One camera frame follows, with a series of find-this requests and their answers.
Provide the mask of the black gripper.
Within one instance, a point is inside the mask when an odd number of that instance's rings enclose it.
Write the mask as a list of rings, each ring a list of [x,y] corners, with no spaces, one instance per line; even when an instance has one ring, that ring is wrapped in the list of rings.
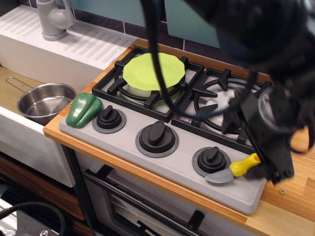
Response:
[[[289,140],[297,130],[297,101],[278,87],[268,87],[258,95],[238,88],[223,115],[223,134],[239,128],[245,130],[250,143],[261,158],[245,179],[266,179],[277,184],[294,176]]]

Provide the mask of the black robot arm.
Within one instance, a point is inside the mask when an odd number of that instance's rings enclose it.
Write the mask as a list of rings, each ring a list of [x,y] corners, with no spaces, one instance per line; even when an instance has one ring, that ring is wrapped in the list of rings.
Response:
[[[315,140],[315,3],[312,0],[190,0],[218,33],[220,48],[251,77],[274,86],[260,95],[238,90],[222,132],[243,128],[261,163],[257,178],[274,184],[294,176],[290,140],[305,126]]]

